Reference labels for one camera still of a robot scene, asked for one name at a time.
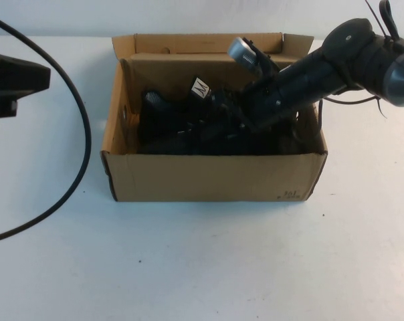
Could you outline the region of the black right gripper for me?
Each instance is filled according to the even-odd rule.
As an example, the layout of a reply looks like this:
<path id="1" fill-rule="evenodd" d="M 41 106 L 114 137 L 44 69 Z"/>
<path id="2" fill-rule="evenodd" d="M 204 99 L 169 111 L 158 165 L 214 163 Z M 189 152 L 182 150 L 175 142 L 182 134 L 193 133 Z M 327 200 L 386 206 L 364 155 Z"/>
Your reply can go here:
<path id="1" fill-rule="evenodd" d="M 252 132 L 266 130 L 269 127 L 291 119 L 280 88 L 290 75 L 291 66 L 279 72 L 275 69 L 261 72 L 258 79 L 243 90 L 243 111 L 237 110 L 237 117 Z"/>

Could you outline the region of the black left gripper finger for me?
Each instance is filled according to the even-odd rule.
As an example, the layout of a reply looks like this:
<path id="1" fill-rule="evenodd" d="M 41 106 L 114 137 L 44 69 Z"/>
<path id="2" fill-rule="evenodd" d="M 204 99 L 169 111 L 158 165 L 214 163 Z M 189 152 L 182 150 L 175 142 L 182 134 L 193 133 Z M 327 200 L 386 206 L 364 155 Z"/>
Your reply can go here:
<path id="1" fill-rule="evenodd" d="M 20 98 L 49 89 L 51 70 L 41 64 L 0 54 L 0 99 Z"/>
<path id="2" fill-rule="evenodd" d="M 17 115 L 17 98 L 15 96 L 0 96 L 0 118 Z"/>

